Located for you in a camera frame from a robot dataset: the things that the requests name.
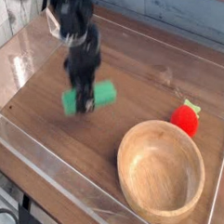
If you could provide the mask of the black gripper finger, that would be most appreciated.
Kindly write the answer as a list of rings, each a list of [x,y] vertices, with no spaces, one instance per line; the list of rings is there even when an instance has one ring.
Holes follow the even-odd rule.
[[[76,111],[79,113],[93,112],[95,108],[94,86],[90,84],[75,88]]]

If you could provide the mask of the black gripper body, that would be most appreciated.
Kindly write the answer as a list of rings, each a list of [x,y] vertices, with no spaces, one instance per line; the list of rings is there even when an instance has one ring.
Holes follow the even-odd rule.
[[[100,33],[98,27],[88,29],[85,42],[72,47],[64,61],[64,69],[73,88],[92,86],[95,70],[101,64]]]

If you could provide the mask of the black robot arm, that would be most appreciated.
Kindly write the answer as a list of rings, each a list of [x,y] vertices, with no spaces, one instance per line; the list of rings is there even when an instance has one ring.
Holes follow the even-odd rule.
[[[95,107],[95,72],[101,64],[99,27],[91,20],[92,0],[48,0],[59,23],[59,39],[69,48],[64,69],[75,90],[75,111]]]

